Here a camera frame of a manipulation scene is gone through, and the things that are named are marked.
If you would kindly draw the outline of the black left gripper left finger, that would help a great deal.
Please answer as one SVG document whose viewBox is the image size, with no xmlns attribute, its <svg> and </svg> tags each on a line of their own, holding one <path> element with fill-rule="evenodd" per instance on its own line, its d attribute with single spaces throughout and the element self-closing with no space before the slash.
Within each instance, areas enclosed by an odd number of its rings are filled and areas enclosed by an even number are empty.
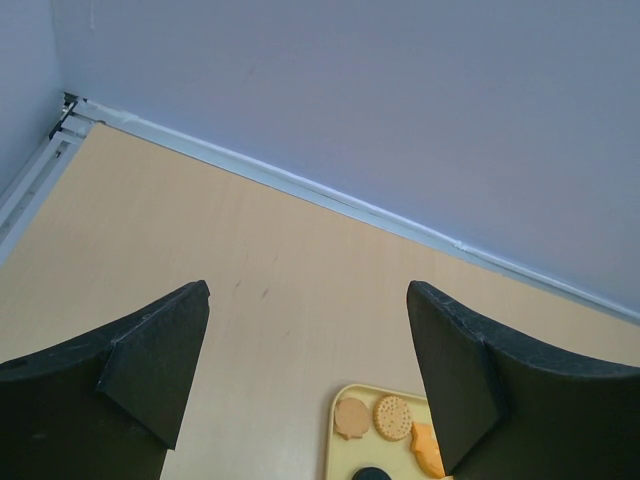
<svg viewBox="0 0 640 480">
<path fill-rule="evenodd" d="M 209 319 L 205 281 L 1 365 L 4 479 L 158 479 Z"/>
</svg>

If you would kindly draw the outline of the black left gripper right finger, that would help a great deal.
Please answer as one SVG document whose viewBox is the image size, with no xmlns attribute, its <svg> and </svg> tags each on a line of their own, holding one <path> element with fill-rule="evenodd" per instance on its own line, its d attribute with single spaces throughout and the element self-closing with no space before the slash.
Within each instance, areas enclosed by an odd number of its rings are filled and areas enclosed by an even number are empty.
<svg viewBox="0 0 640 480">
<path fill-rule="evenodd" d="M 639 371 L 521 333 L 409 284 L 417 362 L 457 479 L 635 479 Z"/>
</svg>

